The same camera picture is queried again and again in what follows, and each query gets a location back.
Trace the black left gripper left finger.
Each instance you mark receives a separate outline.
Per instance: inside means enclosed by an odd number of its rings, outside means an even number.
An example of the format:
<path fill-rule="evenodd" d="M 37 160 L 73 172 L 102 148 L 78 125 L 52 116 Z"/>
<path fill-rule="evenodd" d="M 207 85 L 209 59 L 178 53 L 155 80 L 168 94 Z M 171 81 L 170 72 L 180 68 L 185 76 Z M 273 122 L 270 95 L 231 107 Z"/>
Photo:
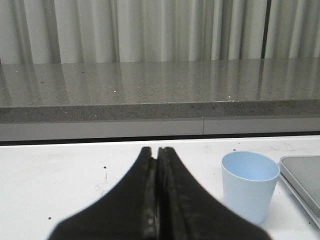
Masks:
<path fill-rule="evenodd" d="M 156 240 L 157 161 L 143 147 L 125 176 L 100 200 L 60 222 L 51 240 Z"/>

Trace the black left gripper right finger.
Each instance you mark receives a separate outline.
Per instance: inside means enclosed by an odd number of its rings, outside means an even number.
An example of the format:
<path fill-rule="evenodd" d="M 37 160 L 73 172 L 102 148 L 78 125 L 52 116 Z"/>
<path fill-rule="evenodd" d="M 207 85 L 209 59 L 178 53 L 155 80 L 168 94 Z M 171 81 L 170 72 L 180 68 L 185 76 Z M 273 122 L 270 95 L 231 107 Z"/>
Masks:
<path fill-rule="evenodd" d="M 172 147 L 158 150 L 157 196 L 161 240 L 270 239 L 209 194 Z"/>

